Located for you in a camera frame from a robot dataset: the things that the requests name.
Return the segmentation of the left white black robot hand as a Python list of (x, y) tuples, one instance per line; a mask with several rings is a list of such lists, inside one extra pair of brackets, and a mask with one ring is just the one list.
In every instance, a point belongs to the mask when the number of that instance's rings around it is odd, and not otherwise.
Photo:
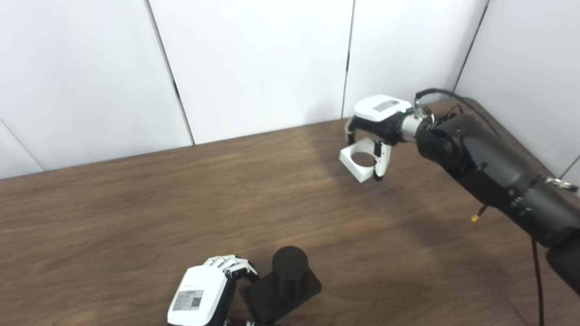
[(210, 257), (188, 268), (166, 316), (169, 326), (233, 326), (228, 317), (237, 283), (260, 279), (253, 264), (235, 254)]

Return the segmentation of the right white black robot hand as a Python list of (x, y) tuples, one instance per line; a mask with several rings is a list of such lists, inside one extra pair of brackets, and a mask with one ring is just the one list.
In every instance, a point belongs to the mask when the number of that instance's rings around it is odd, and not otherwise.
[[(339, 159), (360, 183), (383, 179), (393, 146), (404, 141), (400, 125), (411, 109), (410, 102), (386, 95), (371, 96), (355, 105), (354, 114), (344, 128), (347, 147), (340, 151)], [(355, 163), (353, 155), (357, 153), (371, 155), (374, 165)]]

